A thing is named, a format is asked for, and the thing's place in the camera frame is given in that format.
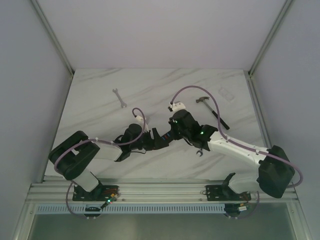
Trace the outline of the black fuse box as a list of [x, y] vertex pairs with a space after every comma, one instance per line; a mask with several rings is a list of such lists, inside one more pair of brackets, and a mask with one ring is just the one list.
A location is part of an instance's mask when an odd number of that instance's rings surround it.
[[179, 138], [174, 134], [173, 131], [168, 131], [167, 133], [162, 135], [161, 138], [161, 143], [166, 143], [166, 147], [168, 147], [172, 141], [179, 140]]

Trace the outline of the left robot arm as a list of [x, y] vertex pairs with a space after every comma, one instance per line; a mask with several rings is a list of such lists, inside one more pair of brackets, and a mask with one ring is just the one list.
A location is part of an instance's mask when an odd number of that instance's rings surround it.
[[156, 128], [142, 132], [142, 127], [133, 123], [111, 144], [104, 144], [89, 139], [79, 130], [54, 148], [48, 158], [57, 173], [80, 186], [90, 201], [97, 201], [103, 192], [100, 181], [89, 171], [88, 165], [98, 154], [101, 158], [122, 162], [135, 150], [153, 151], [168, 147], [170, 137], [170, 133], [159, 135]]

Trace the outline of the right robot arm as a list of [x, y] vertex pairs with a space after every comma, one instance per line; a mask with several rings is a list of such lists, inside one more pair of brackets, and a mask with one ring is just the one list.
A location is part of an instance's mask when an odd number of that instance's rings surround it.
[[214, 126], [200, 125], [185, 109], [175, 112], [169, 124], [176, 138], [187, 140], [195, 148], [226, 155], [249, 167], [249, 172], [232, 172], [226, 177], [221, 193], [228, 200], [243, 192], [258, 190], [280, 199], [292, 181], [295, 169], [285, 151], [277, 145], [257, 147], [223, 136]]

